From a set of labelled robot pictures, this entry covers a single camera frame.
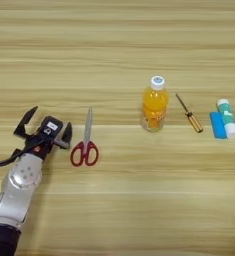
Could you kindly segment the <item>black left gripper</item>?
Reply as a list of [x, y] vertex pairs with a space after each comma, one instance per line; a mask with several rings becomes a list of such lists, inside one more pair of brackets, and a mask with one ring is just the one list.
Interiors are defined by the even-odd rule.
[[25, 139], [22, 155], [32, 154], [39, 157], [41, 160], [45, 160], [54, 145], [58, 146], [60, 149], [68, 149], [70, 147], [72, 140], [72, 124], [67, 124], [60, 139], [58, 139], [55, 134], [50, 136], [43, 132], [28, 135], [25, 126], [29, 123], [37, 109], [38, 107], [35, 106], [25, 113], [16, 127], [14, 134]]

